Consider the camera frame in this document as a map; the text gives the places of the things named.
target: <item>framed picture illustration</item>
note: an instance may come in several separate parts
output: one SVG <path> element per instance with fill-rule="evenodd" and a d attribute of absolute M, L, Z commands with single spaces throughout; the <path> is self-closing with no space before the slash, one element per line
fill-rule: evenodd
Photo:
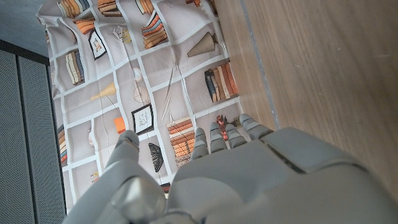
<path fill-rule="evenodd" d="M 90 42 L 90 47 L 94 55 L 94 60 L 99 59 L 106 53 L 104 43 L 102 42 L 95 29 L 91 31 L 88 41 Z"/>
<path fill-rule="evenodd" d="M 152 131 L 154 128 L 154 114 L 152 105 L 148 104 L 131 112 L 134 122 L 134 132 L 138 135 Z"/>

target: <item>wooden floor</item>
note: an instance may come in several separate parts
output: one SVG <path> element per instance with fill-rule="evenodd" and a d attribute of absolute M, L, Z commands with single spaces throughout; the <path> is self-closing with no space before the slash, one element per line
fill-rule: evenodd
<path fill-rule="evenodd" d="M 216 6 L 244 111 L 344 149 L 398 200 L 398 2 Z"/>

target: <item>gray robotic hand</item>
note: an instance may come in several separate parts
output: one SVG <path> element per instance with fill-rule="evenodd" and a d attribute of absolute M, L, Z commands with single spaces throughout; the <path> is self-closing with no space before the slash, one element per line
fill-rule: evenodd
<path fill-rule="evenodd" d="M 293 128 L 240 117 L 230 150 L 215 123 L 198 128 L 169 198 L 138 165 L 139 139 L 120 135 L 105 171 L 64 223 L 398 223 L 398 206 L 356 159 Z"/>

